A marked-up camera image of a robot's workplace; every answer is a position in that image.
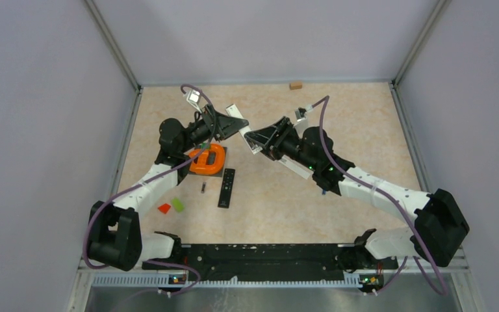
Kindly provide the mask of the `white remote battery cover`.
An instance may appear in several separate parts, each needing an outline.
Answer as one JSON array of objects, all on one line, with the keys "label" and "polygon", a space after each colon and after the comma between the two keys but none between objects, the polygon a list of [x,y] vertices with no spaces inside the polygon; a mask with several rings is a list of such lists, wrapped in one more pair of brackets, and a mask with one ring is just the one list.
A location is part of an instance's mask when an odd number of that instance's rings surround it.
[{"label": "white remote battery cover", "polygon": [[313,172],[311,170],[302,167],[300,164],[294,162],[288,157],[282,157],[280,160],[278,160],[278,162],[304,179],[309,179],[312,176]]}]

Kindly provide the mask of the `black remote control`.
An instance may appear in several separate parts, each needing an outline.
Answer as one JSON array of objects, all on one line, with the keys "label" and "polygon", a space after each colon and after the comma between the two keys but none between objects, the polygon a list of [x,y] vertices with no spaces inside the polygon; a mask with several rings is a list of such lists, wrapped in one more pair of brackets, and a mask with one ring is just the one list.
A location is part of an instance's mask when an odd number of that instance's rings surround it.
[{"label": "black remote control", "polygon": [[226,168],[224,170],[224,175],[223,175],[223,179],[222,179],[222,185],[221,185],[220,195],[219,195],[219,200],[218,200],[218,207],[219,208],[228,209],[230,206],[235,174],[236,174],[235,169]]}]

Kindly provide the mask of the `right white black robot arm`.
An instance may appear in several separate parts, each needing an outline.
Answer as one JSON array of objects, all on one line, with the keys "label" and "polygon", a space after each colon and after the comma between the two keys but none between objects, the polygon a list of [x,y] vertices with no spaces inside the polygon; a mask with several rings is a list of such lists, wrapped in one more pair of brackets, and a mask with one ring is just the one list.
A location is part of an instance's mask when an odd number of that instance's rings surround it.
[{"label": "right white black robot arm", "polygon": [[420,257],[447,267],[470,231],[452,193],[412,190],[378,178],[333,152],[333,141],[318,126],[301,135],[289,118],[249,131],[244,138],[271,160],[283,157],[312,171],[313,181],[328,192],[361,200],[399,218],[404,227],[368,230],[359,237],[355,260],[372,268],[387,257]]}]

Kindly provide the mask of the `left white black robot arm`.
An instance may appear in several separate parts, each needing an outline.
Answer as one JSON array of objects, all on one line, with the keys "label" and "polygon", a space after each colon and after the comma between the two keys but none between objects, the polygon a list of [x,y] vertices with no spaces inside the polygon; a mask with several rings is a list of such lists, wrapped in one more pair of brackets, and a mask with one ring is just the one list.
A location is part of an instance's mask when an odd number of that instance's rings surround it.
[{"label": "left white black robot arm", "polygon": [[250,124],[217,112],[211,104],[197,116],[187,126],[175,118],[165,119],[159,126],[160,150],[149,171],[130,188],[93,205],[83,239],[83,260],[88,267],[129,271],[150,250],[157,251],[164,267],[180,265],[182,251],[174,240],[163,235],[144,237],[140,220],[188,175],[193,158],[187,151],[212,140],[228,139]]}]

